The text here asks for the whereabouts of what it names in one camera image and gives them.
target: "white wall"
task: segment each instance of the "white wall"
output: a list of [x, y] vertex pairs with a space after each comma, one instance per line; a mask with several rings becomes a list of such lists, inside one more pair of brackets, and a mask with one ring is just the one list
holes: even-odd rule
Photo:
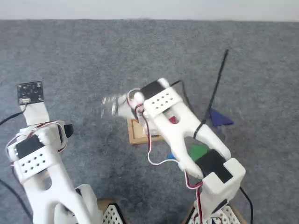
[[0, 19], [299, 21], [299, 0], [0, 0]]

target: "perforated white plate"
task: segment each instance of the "perforated white plate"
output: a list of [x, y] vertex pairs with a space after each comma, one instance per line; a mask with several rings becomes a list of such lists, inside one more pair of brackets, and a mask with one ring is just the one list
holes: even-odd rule
[[104, 213], [103, 224], [123, 224], [115, 205], [109, 205]]
[[[188, 224], [199, 224], [199, 217], [196, 217], [195, 220], [193, 220], [196, 214], [197, 214], [197, 210], [194, 210]], [[210, 218], [208, 220], [203, 220], [203, 224], [212, 224], [212, 220], [216, 224], [221, 224], [221, 221], [222, 224], [240, 224], [234, 212], [228, 205], [224, 206], [220, 211], [216, 212], [213, 215], [213, 218]]]

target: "circuit board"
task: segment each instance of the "circuit board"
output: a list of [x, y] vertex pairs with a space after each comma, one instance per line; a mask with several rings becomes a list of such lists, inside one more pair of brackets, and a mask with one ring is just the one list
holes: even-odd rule
[[17, 85], [19, 105], [43, 102], [43, 84], [41, 81]]

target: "white wire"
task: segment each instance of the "white wire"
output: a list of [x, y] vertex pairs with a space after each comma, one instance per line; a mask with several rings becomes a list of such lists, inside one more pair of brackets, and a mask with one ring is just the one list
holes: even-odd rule
[[197, 187], [190, 187], [190, 186], [188, 185], [188, 181], [187, 181], [187, 172], [186, 172], [186, 170], [184, 170], [184, 173], [185, 173], [185, 183], [186, 183], [187, 188], [189, 188], [190, 190], [194, 190], [194, 189], [197, 189], [197, 188], [200, 187], [200, 185], [197, 186]]
[[150, 160], [150, 152], [151, 152], [151, 135], [150, 135], [150, 127], [146, 121], [146, 125], [147, 125], [147, 129], [148, 129], [148, 136], [149, 136], [149, 151], [148, 151], [148, 161], [151, 165], [154, 165], [154, 166], [159, 166], [165, 162], [168, 162], [168, 161], [172, 161], [172, 162], [176, 162], [178, 164], [178, 161], [177, 160], [173, 160], [173, 159], [167, 159], [167, 160], [164, 160], [162, 162], [159, 162], [159, 163], [155, 163], [155, 162], [152, 162]]
[[133, 89], [131, 89], [131, 90], [127, 93], [127, 101], [128, 101], [128, 104], [129, 104], [130, 107], [131, 107], [130, 93], [133, 92], [133, 91], [140, 91], [140, 88], [133, 88]]
[[50, 121], [49, 123], [45, 123], [45, 124], [43, 124], [43, 125], [41, 125], [40, 127], [35, 127], [35, 128], [33, 128], [33, 131], [30, 133], [31, 135], [32, 134], [34, 134], [37, 130], [39, 130], [40, 128], [42, 128], [42, 127], [45, 127], [45, 126], [48, 126], [48, 125], [52, 125], [52, 124], [57, 124], [58, 126], [60, 126], [61, 127], [61, 132], [63, 133], [63, 141], [65, 142], [65, 144], [64, 144], [64, 146], [62, 147], [62, 149], [61, 149], [61, 151], [63, 151], [63, 149], [65, 149], [66, 148], [66, 146], [67, 146], [67, 137], [66, 137], [66, 134], [65, 134], [65, 131], [64, 131], [64, 127], [60, 124], [60, 123], [58, 123], [58, 122], [56, 122], [56, 121]]

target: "green object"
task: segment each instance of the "green object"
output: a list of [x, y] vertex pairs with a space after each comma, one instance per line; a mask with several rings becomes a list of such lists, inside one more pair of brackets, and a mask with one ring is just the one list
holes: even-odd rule
[[198, 160], [204, 154], [207, 153], [209, 147], [208, 146], [199, 146], [199, 145], [191, 145], [191, 155], [193, 161]]

